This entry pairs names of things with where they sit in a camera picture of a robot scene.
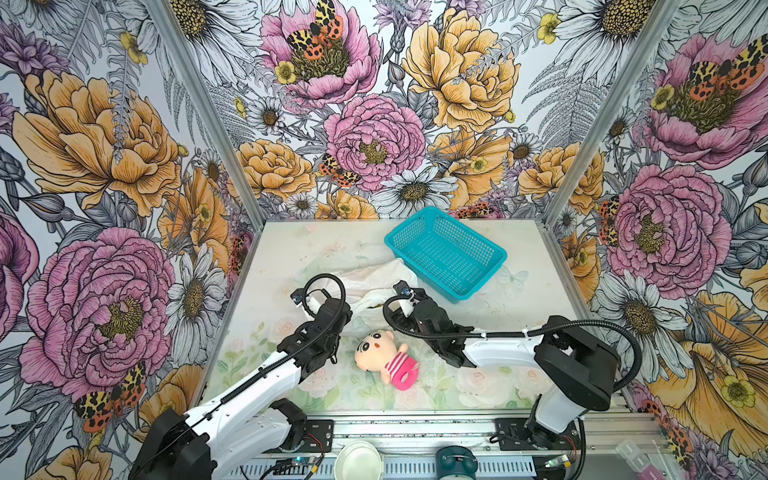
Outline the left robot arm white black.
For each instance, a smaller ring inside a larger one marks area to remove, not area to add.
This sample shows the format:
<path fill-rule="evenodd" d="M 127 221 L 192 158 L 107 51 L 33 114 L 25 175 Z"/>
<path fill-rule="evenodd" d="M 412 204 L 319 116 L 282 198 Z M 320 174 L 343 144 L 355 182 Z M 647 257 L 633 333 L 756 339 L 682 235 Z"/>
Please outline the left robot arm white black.
<path fill-rule="evenodd" d="M 272 405 L 337 357 L 352 317 L 344 298 L 308 307 L 309 320 L 267 361 L 223 394 L 184 413 L 168 408 L 143 441 L 131 479 L 220 479 L 250 456 L 276 449 L 293 427 Z"/>

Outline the white plastic bag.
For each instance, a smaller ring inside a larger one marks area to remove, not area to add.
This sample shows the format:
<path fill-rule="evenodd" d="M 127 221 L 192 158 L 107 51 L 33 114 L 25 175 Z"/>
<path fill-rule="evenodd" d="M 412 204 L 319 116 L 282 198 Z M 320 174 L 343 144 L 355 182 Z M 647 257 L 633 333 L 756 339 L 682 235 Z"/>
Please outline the white plastic bag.
<path fill-rule="evenodd" d="M 353 319 L 373 315 L 385 300 L 396 294 L 394 286 L 401 281 L 411 287 L 418 287 L 416 274 L 399 258 L 383 264 L 333 273 L 333 276 L 345 287 L 346 302 L 351 307 Z"/>

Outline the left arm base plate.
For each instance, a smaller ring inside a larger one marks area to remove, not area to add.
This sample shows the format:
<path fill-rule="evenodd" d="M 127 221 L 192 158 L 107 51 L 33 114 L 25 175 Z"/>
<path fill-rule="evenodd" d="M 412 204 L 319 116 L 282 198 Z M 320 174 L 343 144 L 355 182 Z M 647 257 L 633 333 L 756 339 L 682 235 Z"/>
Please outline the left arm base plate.
<path fill-rule="evenodd" d="M 335 422 L 330 419 L 310 419 L 302 435 L 291 431 L 284 443 L 267 453 L 330 453 L 333 447 Z"/>

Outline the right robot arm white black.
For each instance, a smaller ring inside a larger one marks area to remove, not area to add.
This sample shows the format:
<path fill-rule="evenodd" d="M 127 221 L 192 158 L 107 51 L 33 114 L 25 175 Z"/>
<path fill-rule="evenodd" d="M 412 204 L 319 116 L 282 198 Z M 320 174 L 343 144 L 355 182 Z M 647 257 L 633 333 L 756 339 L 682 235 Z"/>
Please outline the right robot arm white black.
<path fill-rule="evenodd" d="M 534 449 L 551 449 L 578 418 L 610 409 L 617 390 L 619 355 L 581 325 L 559 315 L 549 317 L 545 332 L 483 332 L 450 320 L 429 296 L 398 302 L 392 325 L 419 338 L 448 365 L 531 367 L 549 379 L 528 417 L 510 435 Z"/>

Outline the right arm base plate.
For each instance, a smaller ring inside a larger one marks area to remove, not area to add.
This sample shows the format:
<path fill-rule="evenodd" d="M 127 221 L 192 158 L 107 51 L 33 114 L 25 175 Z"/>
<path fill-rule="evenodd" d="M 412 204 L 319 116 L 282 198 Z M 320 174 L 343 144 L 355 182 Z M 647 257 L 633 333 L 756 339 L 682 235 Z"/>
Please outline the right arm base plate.
<path fill-rule="evenodd" d="M 489 438 L 502 451 L 577 451 L 581 438 L 574 423 L 561 434 L 536 426 L 527 418 L 502 417 L 494 420 L 495 431 Z"/>

